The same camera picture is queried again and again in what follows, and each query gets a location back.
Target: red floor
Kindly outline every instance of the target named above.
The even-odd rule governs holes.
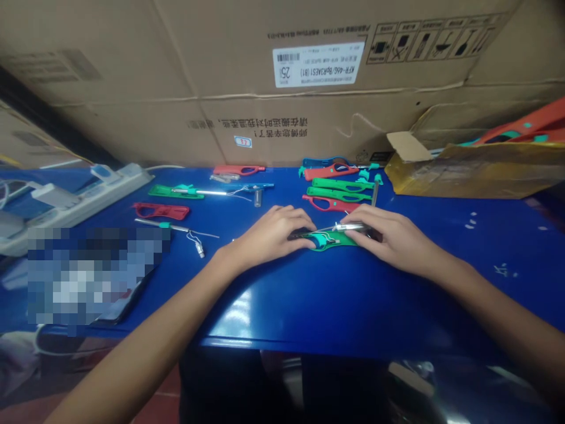
[[[181,382],[178,366],[175,366],[161,387],[147,402],[145,407],[133,420],[134,424],[178,423],[178,402],[181,392]],[[41,424],[63,400],[66,393],[59,393],[29,402],[9,406],[0,411],[2,424]]]

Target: cardboard box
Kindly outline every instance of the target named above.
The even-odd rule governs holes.
[[[189,98],[150,0],[2,1],[0,65],[50,104]]]
[[[57,108],[124,162],[209,167],[225,164],[212,122],[196,101]]]
[[[434,115],[414,133],[443,147],[564,95],[562,7],[3,0],[0,65],[123,161],[364,162],[392,151],[385,133],[409,130],[428,109]],[[304,75],[285,84],[296,70]],[[293,118],[296,128],[283,127]]]
[[[0,108],[0,144],[0,162],[10,167],[34,169],[77,159],[59,142],[7,107]]]
[[[387,137],[385,168],[396,194],[520,199],[565,180],[565,144],[448,145],[436,158],[409,132]]]

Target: box flap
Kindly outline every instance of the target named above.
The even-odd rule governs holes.
[[[390,132],[387,138],[403,162],[422,162],[433,159],[428,149],[408,131]]]

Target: right hand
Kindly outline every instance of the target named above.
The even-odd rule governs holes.
[[[383,234],[383,242],[357,231],[346,231],[359,246],[402,271],[437,280],[442,270],[460,262],[436,245],[407,217],[363,204],[341,220],[363,222]]]

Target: barcode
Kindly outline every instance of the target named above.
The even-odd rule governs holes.
[[[284,55],[277,55],[277,60],[279,62],[300,60],[300,53],[286,53]]]

